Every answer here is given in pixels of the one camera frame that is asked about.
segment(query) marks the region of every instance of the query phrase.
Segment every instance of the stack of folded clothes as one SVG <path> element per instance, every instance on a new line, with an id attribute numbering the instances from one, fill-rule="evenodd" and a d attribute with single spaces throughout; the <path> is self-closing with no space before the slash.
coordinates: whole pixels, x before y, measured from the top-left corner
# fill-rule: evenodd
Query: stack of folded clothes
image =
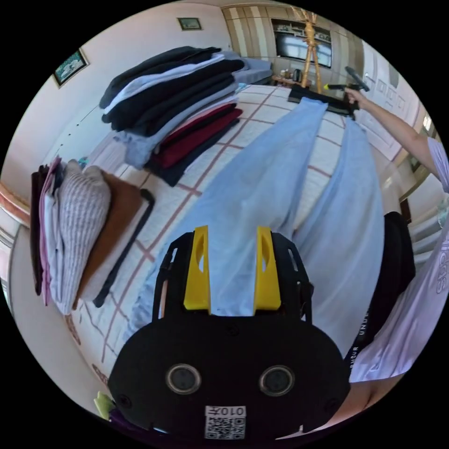
<path id="1" fill-rule="evenodd" d="M 100 101 L 103 122 L 126 146 L 125 162 L 174 186 L 239 122 L 233 72 L 220 48 L 175 48 L 115 77 Z"/>
<path id="2" fill-rule="evenodd" d="M 56 157 L 31 176 L 30 251 L 36 293 L 64 315 L 77 301 L 100 307 L 154 198 L 91 166 Z"/>

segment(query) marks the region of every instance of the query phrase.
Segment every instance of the bed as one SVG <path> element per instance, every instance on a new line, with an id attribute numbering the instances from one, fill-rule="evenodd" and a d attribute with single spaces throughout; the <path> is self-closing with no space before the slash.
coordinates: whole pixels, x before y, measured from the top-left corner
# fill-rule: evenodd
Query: bed
<path id="1" fill-rule="evenodd" d="M 238 126 L 206 151 L 174 187 L 123 163 L 124 148 L 108 134 L 88 155 L 90 165 L 99 165 L 153 193 L 155 207 L 123 263 L 103 307 L 79 302 L 65 318 L 76 346 L 96 376 L 106 385 L 123 345 L 128 317 L 148 271 L 171 230 L 192 207 L 210 181 L 232 158 L 257 136 L 292 110 L 285 87 L 249 86 L 239 93 L 243 110 Z M 315 141 L 295 225 L 299 226 L 320 198 L 336 167 L 346 118 L 326 112 Z"/>

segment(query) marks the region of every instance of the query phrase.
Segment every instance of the qr code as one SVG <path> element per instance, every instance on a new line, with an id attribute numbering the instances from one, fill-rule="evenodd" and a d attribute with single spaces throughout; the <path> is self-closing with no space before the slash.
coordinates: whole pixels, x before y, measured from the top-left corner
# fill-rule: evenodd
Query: qr code
<path id="1" fill-rule="evenodd" d="M 206 416 L 205 438 L 211 440 L 243 440 L 246 418 L 221 418 Z"/>

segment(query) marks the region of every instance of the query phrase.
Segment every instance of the television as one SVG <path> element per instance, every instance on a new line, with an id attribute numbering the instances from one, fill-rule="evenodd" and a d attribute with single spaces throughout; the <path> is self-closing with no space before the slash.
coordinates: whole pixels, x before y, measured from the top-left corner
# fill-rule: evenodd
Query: television
<path id="1" fill-rule="evenodd" d="M 275 32 L 276 53 L 282 58 L 305 61 L 307 56 L 307 43 L 301 37 L 291 33 Z M 330 43 L 317 43 L 318 64 L 330 68 L 332 65 L 332 47 Z"/>

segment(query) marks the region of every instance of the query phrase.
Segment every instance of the sticker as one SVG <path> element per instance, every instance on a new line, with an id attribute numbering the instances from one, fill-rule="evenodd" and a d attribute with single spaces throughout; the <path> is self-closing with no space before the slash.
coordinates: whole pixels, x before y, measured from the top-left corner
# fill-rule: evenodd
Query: sticker
<path id="1" fill-rule="evenodd" d="M 245 438 L 245 406 L 206 406 L 205 416 L 204 438 L 209 440 L 243 440 Z"/>

